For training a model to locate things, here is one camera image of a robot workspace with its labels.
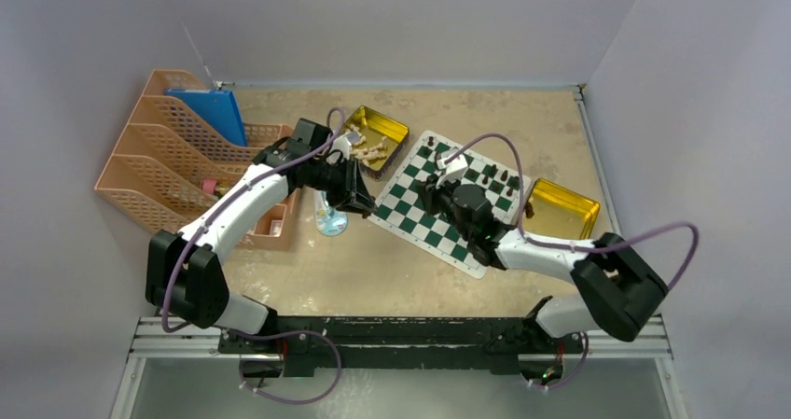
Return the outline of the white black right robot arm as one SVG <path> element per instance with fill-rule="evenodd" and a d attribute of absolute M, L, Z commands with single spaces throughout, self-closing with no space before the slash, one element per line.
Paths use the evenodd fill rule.
<path fill-rule="evenodd" d="M 544 274 L 575 286 L 575 295 L 536 307 L 523 329 L 526 343 L 545 351 L 572 332 L 600 329 L 633 341 L 669 293 L 661 277 L 625 240 L 605 233 L 597 240 L 563 240 L 520 233 L 497 219 L 483 188 L 429 176 L 416 185 L 426 213 L 442 216 L 485 267 Z"/>

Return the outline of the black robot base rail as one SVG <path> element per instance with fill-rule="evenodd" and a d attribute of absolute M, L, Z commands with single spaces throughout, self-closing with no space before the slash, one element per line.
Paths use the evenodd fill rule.
<path fill-rule="evenodd" d="M 222 354 L 272 354 L 287 377 L 317 369 L 486 370 L 529 378 L 558 376 L 566 356 L 579 356 L 577 332 L 560 339 L 539 329 L 534 317 L 281 316 L 257 341 L 234 332 L 218 344 Z"/>

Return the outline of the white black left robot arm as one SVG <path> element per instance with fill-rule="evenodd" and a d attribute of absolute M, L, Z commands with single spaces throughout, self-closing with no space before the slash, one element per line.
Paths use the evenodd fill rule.
<path fill-rule="evenodd" d="M 277 203 L 297 189 L 323 191 L 331 208 L 368 217 L 377 210 L 352 157 L 343 128 L 300 119 L 293 133 L 264 147 L 241 179 L 205 213 L 177 232 L 150 240 L 146 300 L 160 308 L 168 333 L 176 316 L 198 328 L 229 329 L 254 352 L 278 340 L 275 309 L 231 292 L 223 264 L 229 253 Z"/>

